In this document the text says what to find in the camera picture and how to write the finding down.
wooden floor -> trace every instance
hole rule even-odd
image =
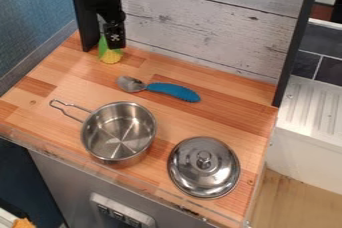
[[[341,228],[342,195],[267,170],[253,228]]]

blue spoon handle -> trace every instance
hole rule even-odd
[[[156,82],[149,84],[146,89],[152,92],[171,95],[191,103],[201,101],[201,97],[195,91],[176,84]]]

spoon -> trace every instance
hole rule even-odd
[[[201,101],[201,97],[195,91],[176,84],[155,82],[146,85],[141,80],[129,76],[120,76],[119,78],[117,78],[116,83],[123,91],[126,91],[128,93],[148,90],[152,92],[167,94],[190,103]]]

stainless steel pan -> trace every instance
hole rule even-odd
[[[81,141],[84,147],[90,154],[106,162],[126,166],[140,161],[156,134],[154,116],[136,103],[114,102],[90,111],[54,99],[50,101],[50,106],[83,123]],[[63,107],[77,108],[90,115],[83,122],[67,113]]]

blue wall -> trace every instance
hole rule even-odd
[[[72,0],[0,0],[0,78],[73,19]],[[39,228],[63,222],[27,151],[1,139],[0,198]]]
[[[73,19],[72,0],[0,0],[0,77]]]

